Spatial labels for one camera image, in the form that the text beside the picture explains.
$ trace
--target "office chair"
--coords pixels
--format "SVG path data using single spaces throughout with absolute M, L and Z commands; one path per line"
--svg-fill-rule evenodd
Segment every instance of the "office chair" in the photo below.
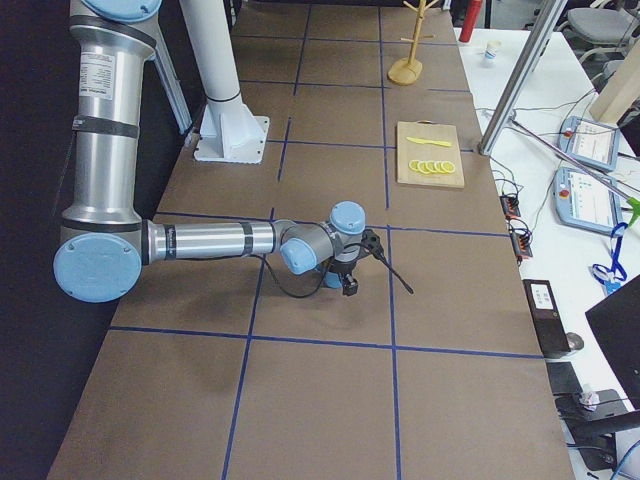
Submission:
M 558 31 L 570 28 L 578 37 L 593 45 L 580 57 L 584 63 L 596 53 L 623 53 L 635 30 L 640 26 L 638 20 L 638 1 L 625 2 L 620 10 L 603 8 L 607 0 L 596 0 L 589 8 L 574 8 L 567 12 L 567 21 L 558 27 Z

